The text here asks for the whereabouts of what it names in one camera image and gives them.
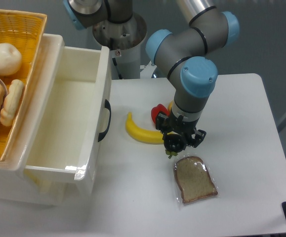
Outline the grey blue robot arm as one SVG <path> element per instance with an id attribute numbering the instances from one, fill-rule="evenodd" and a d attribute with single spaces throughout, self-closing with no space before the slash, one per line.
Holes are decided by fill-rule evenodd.
<path id="1" fill-rule="evenodd" d="M 144 19 L 130 0 L 66 0 L 64 6 L 74 26 L 92 28 L 98 44 L 109 48 L 117 78 L 139 75 L 134 50 L 146 43 L 146 53 L 175 88 L 171 111 L 158 112 L 156 129 L 167 152 L 197 147 L 205 131 L 196 128 L 213 92 L 218 71 L 205 56 L 235 42 L 240 34 L 236 16 L 219 11 L 210 0 L 177 2 L 188 29 L 175 35 L 162 29 L 147 36 Z"/>

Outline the yellow toy fruit behind arm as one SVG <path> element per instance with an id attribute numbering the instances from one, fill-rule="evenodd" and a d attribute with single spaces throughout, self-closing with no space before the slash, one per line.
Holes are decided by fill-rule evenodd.
<path id="1" fill-rule="evenodd" d="M 171 101 L 167 107 L 168 111 L 170 112 L 171 111 L 171 108 L 172 108 L 172 105 L 173 105 L 173 101 Z"/>

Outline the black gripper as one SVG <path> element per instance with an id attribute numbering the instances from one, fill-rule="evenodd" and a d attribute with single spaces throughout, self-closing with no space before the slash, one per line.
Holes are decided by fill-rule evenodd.
<path id="1" fill-rule="evenodd" d="M 183 141 L 188 141 L 188 146 L 196 148 L 205 139 L 206 131 L 197 130 L 199 118 L 190 120 L 186 116 L 179 114 L 176 116 L 173 112 L 167 116 L 159 112 L 156 116 L 155 128 L 163 135 L 163 140 L 167 134 L 179 134 Z"/>

